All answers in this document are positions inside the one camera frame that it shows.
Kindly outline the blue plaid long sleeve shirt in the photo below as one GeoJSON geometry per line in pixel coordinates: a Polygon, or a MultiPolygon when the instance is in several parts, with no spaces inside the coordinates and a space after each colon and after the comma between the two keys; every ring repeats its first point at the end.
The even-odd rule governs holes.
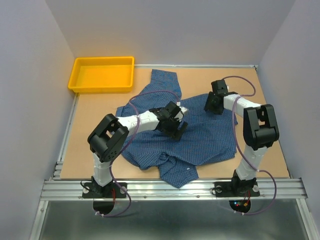
{"type": "MultiPolygon", "coordinates": [[[[152,108],[165,107],[182,96],[175,72],[154,69],[150,83],[131,104],[120,106],[116,117],[129,117],[152,108]]],[[[181,101],[189,112],[183,118],[188,126],[176,141],[158,130],[137,133],[122,156],[141,170],[158,167],[160,178],[180,188],[198,178],[197,166],[234,158],[237,150],[230,110],[222,115],[204,111],[207,94],[181,101]]]]}

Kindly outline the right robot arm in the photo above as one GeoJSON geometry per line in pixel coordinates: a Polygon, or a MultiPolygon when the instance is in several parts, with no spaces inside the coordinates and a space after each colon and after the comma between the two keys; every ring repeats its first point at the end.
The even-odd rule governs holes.
{"type": "Polygon", "coordinates": [[[230,181],[214,183],[213,193],[217,197],[244,197],[251,194],[259,196],[256,174],[260,163],[280,133],[274,107],[271,104],[261,105],[247,100],[236,92],[229,91],[225,79],[213,81],[204,110],[221,115],[225,110],[232,111],[243,120],[243,139],[245,150],[242,159],[234,170],[230,181]]]}

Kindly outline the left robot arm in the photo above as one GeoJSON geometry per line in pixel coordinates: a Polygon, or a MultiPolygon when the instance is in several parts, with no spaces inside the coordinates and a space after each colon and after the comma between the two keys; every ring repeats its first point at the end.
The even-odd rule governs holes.
{"type": "Polygon", "coordinates": [[[179,141],[188,126],[182,122],[188,112],[180,102],[171,101],[165,107],[151,108],[132,116],[116,117],[107,114],[87,139],[94,167],[91,183],[84,188],[102,198],[107,197],[114,183],[110,173],[112,163],[121,154],[127,138],[133,141],[137,133],[157,130],[179,141]]]}

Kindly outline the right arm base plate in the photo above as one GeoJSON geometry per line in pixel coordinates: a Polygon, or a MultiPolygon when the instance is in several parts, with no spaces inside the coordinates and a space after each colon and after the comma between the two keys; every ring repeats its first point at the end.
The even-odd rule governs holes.
{"type": "Polygon", "coordinates": [[[230,181],[216,181],[211,193],[218,198],[231,198],[231,197],[259,197],[259,191],[254,191],[252,186],[236,186],[230,181]]]}

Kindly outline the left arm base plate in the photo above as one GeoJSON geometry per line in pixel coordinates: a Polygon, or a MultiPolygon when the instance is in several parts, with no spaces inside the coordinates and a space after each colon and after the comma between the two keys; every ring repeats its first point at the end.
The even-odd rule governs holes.
{"type": "Polygon", "coordinates": [[[110,182],[104,187],[94,182],[81,182],[83,199],[125,199],[127,195],[114,182],[110,182]]]}

